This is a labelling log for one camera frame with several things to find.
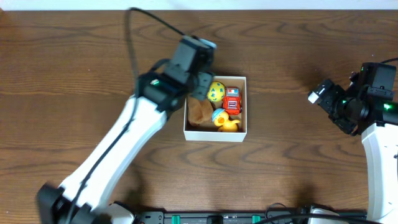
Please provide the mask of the yellow ball blue letters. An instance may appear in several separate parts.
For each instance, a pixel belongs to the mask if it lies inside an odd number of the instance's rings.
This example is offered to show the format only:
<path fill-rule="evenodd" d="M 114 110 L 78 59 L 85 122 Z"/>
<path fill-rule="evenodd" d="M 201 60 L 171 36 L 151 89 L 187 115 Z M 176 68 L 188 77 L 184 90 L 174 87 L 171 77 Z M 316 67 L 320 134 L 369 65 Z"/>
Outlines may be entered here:
<path fill-rule="evenodd" d="M 207 98 L 211 102 L 222 101 L 225 96 L 225 87 L 221 82 L 212 82 L 207 93 Z"/>

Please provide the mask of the brown plush toy animal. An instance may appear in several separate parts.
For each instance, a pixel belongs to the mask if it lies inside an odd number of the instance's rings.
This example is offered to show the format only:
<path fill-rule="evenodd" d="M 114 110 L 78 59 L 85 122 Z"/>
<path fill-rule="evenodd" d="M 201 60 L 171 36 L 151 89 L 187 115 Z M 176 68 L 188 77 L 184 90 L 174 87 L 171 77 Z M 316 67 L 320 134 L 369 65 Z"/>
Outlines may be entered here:
<path fill-rule="evenodd" d="M 201 124 L 211 121 L 213 107 L 207 98 L 203 101 L 200 101 L 194 97 L 189 96 L 187 100 L 187 106 L 188 122 L 192 126 L 199 126 Z"/>

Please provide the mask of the red toy fire truck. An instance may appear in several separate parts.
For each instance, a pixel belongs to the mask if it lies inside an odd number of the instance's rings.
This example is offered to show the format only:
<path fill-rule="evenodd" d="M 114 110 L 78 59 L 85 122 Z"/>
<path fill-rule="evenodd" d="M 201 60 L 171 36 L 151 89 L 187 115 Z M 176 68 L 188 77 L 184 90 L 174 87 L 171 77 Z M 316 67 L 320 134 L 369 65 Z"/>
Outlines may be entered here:
<path fill-rule="evenodd" d="M 223 98 L 223 109 L 229 115 L 239 115 L 242 112 L 241 92 L 239 88 L 227 86 Z"/>

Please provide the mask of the yellow rubber duck blue cap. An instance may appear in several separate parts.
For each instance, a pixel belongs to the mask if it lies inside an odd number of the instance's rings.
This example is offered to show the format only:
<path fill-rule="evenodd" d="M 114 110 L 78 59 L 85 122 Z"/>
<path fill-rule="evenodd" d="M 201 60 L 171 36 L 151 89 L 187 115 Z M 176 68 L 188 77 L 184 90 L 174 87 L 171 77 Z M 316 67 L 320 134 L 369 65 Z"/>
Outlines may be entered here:
<path fill-rule="evenodd" d="M 218 132 L 235 133 L 238 131 L 240 120 L 230 120 L 225 109 L 218 108 L 212 114 L 212 122 L 218 127 Z"/>

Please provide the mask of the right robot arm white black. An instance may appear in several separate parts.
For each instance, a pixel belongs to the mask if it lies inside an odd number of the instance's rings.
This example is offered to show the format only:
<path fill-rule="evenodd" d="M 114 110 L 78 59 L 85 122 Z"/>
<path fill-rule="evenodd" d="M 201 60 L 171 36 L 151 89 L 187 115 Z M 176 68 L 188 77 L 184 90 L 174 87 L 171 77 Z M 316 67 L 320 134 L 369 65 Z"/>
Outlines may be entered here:
<path fill-rule="evenodd" d="M 308 94 L 341 131 L 359 135 L 368 169 L 367 219 L 397 223 L 397 104 L 384 87 L 351 83 L 347 90 L 325 80 Z"/>

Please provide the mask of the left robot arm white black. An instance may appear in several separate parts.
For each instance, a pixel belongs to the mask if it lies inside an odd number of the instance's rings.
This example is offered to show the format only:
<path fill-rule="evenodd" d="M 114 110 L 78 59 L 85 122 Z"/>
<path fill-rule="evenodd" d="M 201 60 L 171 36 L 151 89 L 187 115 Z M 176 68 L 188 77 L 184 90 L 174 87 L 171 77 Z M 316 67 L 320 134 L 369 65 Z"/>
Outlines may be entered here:
<path fill-rule="evenodd" d="M 37 193 L 42 223 L 134 223 L 124 205 L 109 198 L 146 142 L 179 110 L 186 96 L 204 100 L 214 74 L 149 71 L 137 79 L 119 118 L 88 158 L 58 187 Z"/>

